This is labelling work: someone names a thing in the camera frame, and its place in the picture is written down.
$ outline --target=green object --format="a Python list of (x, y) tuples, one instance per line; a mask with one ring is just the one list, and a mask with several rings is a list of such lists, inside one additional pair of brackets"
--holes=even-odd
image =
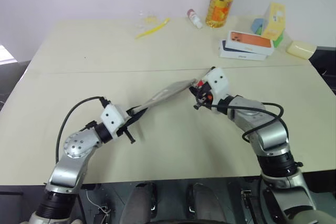
[(282, 42), (282, 39), (284, 38), (284, 31), (280, 34), (280, 36), (277, 38), (277, 40), (273, 40), (273, 45), (275, 48), (278, 47), (278, 45)]
[(258, 30), (256, 31), (256, 35), (261, 35), (262, 28), (263, 28), (262, 26), (258, 28)]

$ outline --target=beige tabletop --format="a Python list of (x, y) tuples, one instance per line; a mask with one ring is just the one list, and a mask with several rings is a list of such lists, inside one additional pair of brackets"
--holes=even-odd
[[(129, 108), (172, 82), (200, 78), (210, 66), (224, 68), (232, 95), (285, 108), (291, 150), (303, 171), (335, 169), (336, 97), (309, 61), (285, 53), (287, 35), (265, 61), (218, 57), (219, 39), (235, 27), (248, 31), (252, 19), (231, 17), (224, 28), (201, 30), (173, 19), (139, 40), (131, 21), (61, 23), (1, 110), (0, 185), (47, 181), (59, 127), (78, 101), (103, 95)], [(194, 110), (194, 102), (186, 90), (148, 110), (129, 128), (135, 144), (122, 136), (96, 151), (85, 183), (260, 174), (242, 131), (225, 115)], [(99, 102), (79, 107), (63, 137), (99, 121), (101, 112)]]

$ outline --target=yellow box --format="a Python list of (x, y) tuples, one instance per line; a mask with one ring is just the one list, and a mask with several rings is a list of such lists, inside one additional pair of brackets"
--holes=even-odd
[(271, 2), (264, 15), (262, 38), (277, 40), (286, 26), (286, 9), (284, 5)]

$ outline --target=orange phone image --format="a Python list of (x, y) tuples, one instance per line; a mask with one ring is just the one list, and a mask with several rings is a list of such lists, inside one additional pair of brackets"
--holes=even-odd
[(260, 47), (272, 47), (269, 39), (252, 34), (241, 34), (233, 31), (231, 32), (231, 40)]

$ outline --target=window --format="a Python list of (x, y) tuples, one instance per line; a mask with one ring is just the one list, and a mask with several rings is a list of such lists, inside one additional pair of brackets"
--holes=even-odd
[(0, 65), (6, 63), (17, 62), (13, 56), (6, 50), (4, 46), (0, 45)]

